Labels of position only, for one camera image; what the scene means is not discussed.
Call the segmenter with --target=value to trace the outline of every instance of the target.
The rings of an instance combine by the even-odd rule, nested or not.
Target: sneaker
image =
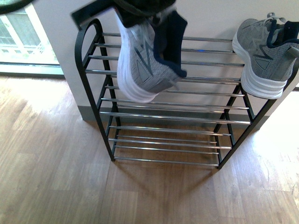
[[[171,12],[157,27],[145,20],[125,28],[118,19],[121,51],[117,82],[127,98],[148,103],[186,77],[180,61],[186,25],[187,22],[176,11]]]
[[[243,89],[256,97],[276,99],[292,74],[299,56],[299,22],[286,22],[274,13],[267,19],[245,20],[233,38],[235,53],[245,62]]]

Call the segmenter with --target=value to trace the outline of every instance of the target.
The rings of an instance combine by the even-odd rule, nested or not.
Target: metal shoe rack
[[[82,46],[85,34],[90,27],[95,27],[96,35],[82,56]],[[199,103],[165,102],[154,99],[148,104],[138,104],[119,98],[121,96],[116,85],[116,71],[110,69],[111,61],[117,61],[117,56],[109,56],[107,49],[120,49],[120,44],[105,43],[105,37],[120,38],[120,34],[104,33],[98,19],[91,21],[79,31],[75,59],[77,69],[82,79],[85,91],[91,104],[94,117],[111,161],[133,160],[183,163],[192,165],[207,165],[222,168],[236,149],[257,126],[266,112],[276,100],[267,100],[261,110],[254,114],[249,97],[242,89],[239,78],[200,77],[188,74],[181,82],[185,86],[191,84],[230,86],[232,93],[208,91],[166,90],[163,99],[180,99],[190,96],[221,97],[222,105],[206,105]],[[230,44],[232,40],[184,37],[186,41],[220,42]],[[234,54],[232,50],[202,50],[183,48],[182,52],[202,52],[205,54]],[[93,61],[103,63],[104,69],[89,69]],[[239,63],[203,63],[182,61],[186,66],[225,66],[242,68]],[[104,76],[100,96],[94,97],[88,76],[95,74]],[[294,79],[297,70],[293,71],[289,83]],[[234,106],[236,99],[242,99],[244,106]],[[111,105],[109,111],[103,103]],[[231,119],[231,111],[246,111],[248,119],[239,121]],[[236,136],[235,129],[242,129],[242,134]]]

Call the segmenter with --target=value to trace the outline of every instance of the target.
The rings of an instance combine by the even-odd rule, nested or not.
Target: shoe tongue
[[[290,39],[297,39],[299,33],[299,22],[288,21],[285,23],[283,42]]]

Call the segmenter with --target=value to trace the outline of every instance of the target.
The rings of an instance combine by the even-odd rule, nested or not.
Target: navy blue lining
[[[297,38],[294,38],[294,39],[289,39],[289,40],[286,40],[284,42],[282,42],[281,44],[278,44],[278,45],[273,45],[271,42],[272,42],[272,38],[273,38],[273,35],[274,35],[274,32],[276,30],[276,24],[277,24],[277,20],[274,20],[271,24],[271,29],[270,29],[270,32],[269,32],[269,36],[267,38],[267,47],[268,48],[276,48],[276,47],[279,47],[279,46],[282,46],[286,43],[297,43],[299,44],[299,39]]]
[[[173,11],[165,22],[158,27],[153,27],[154,58],[171,68],[180,77],[187,76],[187,72],[181,69],[181,48],[186,26],[187,21]],[[164,59],[160,57],[160,53],[163,53]]]

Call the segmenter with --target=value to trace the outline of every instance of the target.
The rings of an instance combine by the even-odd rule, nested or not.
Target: white wall
[[[67,82],[75,97],[78,106],[89,106],[83,85],[81,84],[74,61],[74,46],[78,30],[73,23],[70,13],[87,4],[88,0],[37,0],[34,3],[36,12],[44,26],[58,61],[65,74]],[[188,26],[186,36],[215,37],[232,39],[241,22],[247,18],[265,19],[269,12],[285,17],[287,20],[299,21],[298,0],[177,0],[178,12],[187,19]],[[105,32],[118,32],[113,12],[100,16]],[[186,46],[194,47],[194,43],[184,42]],[[215,45],[204,43],[197,47],[207,49]],[[219,48],[228,49],[230,46],[223,45]],[[184,59],[192,61],[227,61],[242,62],[239,58],[222,55],[185,54]],[[212,68],[200,66],[190,68],[188,75],[197,72],[200,76],[225,76],[240,77],[240,69]],[[101,88],[102,78],[90,77],[95,95]],[[205,89],[205,86],[193,86],[195,90]],[[217,98],[190,98],[190,102],[217,103]],[[262,100],[255,98],[254,107],[262,104]]]

